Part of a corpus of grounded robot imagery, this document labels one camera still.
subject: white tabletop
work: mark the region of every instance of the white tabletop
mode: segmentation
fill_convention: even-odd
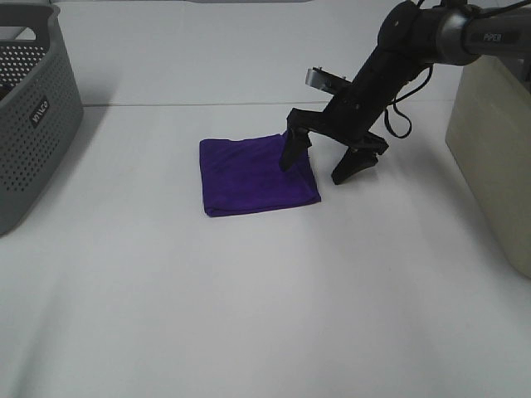
[[[85,104],[328,101],[304,85],[306,71],[322,66],[352,79],[396,4],[58,3]],[[459,77],[459,67],[437,66],[415,98],[453,100]]]
[[[288,105],[88,108],[0,240],[0,396],[528,398],[531,290],[444,144],[451,101],[323,201],[210,219],[198,143],[281,133]],[[374,129],[383,133],[381,123]]]

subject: purple fabric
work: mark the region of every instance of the purple fabric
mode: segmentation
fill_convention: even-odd
[[[321,201],[308,154],[287,172],[279,167],[284,137],[199,144],[202,197],[210,217],[251,214]]]

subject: basket handle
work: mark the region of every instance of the basket handle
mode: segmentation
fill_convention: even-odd
[[[51,6],[41,4],[0,4],[0,27],[29,27],[35,33],[36,46],[50,48],[48,23],[50,16],[57,12]],[[2,44],[17,44],[13,40],[0,40]]]

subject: gray plastic basket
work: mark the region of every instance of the gray plastic basket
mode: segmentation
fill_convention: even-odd
[[[57,21],[59,8],[0,4],[0,26],[29,27],[34,41],[0,41],[0,235],[38,198],[68,149],[83,107]]]

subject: beige box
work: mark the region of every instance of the beige box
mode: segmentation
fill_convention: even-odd
[[[464,68],[446,142],[510,263],[531,277],[531,94],[498,59]]]

